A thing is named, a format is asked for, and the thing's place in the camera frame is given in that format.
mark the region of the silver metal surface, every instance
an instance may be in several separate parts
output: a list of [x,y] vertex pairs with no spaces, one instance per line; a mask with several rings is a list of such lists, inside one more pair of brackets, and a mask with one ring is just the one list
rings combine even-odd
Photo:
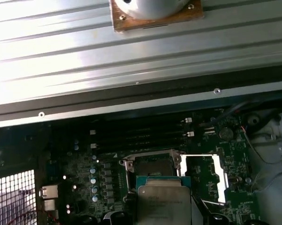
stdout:
[[58,198],[58,186],[57,185],[43,186],[40,190],[40,197],[43,199]]
[[[77,118],[77,117],[88,116],[88,115],[98,115],[104,113],[113,113],[113,112],[120,112],[127,110],[150,108],[156,106],[196,102],[196,101],[209,100],[209,99],[218,99],[223,97],[226,98],[232,96],[241,96],[241,95],[262,93],[262,92],[275,91],[275,90],[282,90],[282,82],[274,82],[274,83],[252,85],[247,87],[226,89],[221,91],[221,95],[215,95],[212,90],[209,92],[203,92],[198,94],[190,94],[190,95],[170,97],[170,98],[169,97],[161,98],[161,99],[135,102],[135,103],[129,103],[123,105],[112,105],[112,106],[85,109],[79,111],[62,112],[62,113],[45,115],[43,118],[40,118],[38,116],[38,112],[36,112],[36,116],[34,117],[27,117],[27,118],[19,117],[18,119],[14,119],[14,120],[2,120],[0,121],[0,128],[28,124],[28,123]],[[96,144],[91,144],[91,148],[96,148],[96,146],[97,146]]]
[[139,20],[157,20],[180,11],[189,0],[115,0],[124,13]]
[[137,197],[138,225],[191,224],[190,189],[180,180],[148,179],[138,188]]
[[117,34],[107,0],[0,0],[0,104],[282,63],[282,0],[203,7]]
[[44,210],[45,211],[54,211],[54,210],[56,210],[55,200],[54,199],[45,200],[43,202],[43,204],[44,204]]

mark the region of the capacitor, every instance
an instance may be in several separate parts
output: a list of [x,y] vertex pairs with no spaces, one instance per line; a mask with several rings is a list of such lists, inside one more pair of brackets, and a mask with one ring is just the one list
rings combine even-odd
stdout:
[[98,199],[99,199],[99,195],[94,195],[92,197],[92,201],[95,202],[95,203],[98,201]]
[[96,184],[96,182],[97,182],[97,180],[96,180],[96,178],[91,178],[91,184]]
[[77,188],[78,188],[78,187],[77,187],[77,185],[76,185],[76,184],[73,184],[73,185],[72,185],[72,191],[76,191],[76,190],[77,190]]
[[72,178],[74,178],[74,175],[71,175],[71,174],[65,174],[62,177],[63,180],[72,179]]
[[92,188],[92,193],[95,194],[98,192],[98,190],[99,190],[99,187],[95,186]]
[[231,141],[234,139],[234,131],[230,128],[224,127],[219,132],[219,137],[225,141]]
[[83,225],[97,225],[98,221],[95,217],[83,215],[79,218],[78,223],[76,224],[83,224]]
[[90,169],[90,173],[91,173],[91,174],[94,174],[95,172],[96,172],[96,168],[95,168],[95,167],[93,167],[93,168]]

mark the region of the black component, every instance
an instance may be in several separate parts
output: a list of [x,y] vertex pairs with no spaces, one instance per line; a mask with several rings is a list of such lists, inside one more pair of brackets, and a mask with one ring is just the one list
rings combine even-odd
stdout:
[[229,183],[230,184],[237,184],[240,182],[240,178],[239,177],[229,177]]
[[211,213],[204,202],[198,197],[193,195],[192,202],[194,202],[201,213],[202,225],[230,225],[229,219],[222,214]]
[[222,214],[212,213],[208,225],[230,225],[229,219]]
[[219,132],[219,137],[225,141],[231,141],[234,139],[234,131],[230,128],[224,127]]
[[98,221],[95,217],[83,215],[75,219],[73,225],[97,225]]
[[263,221],[260,221],[258,219],[250,219],[250,220],[247,220],[244,225],[270,225],[266,222],[263,222]]
[[242,223],[245,223],[248,220],[251,220],[250,214],[241,215]]
[[246,167],[247,167],[248,173],[249,173],[249,174],[252,174],[252,172],[253,172],[253,171],[252,171],[252,165],[251,165],[251,164],[247,164]]
[[132,220],[126,212],[109,212],[100,225],[132,225]]
[[169,160],[156,160],[136,163],[137,176],[173,176],[173,163]]

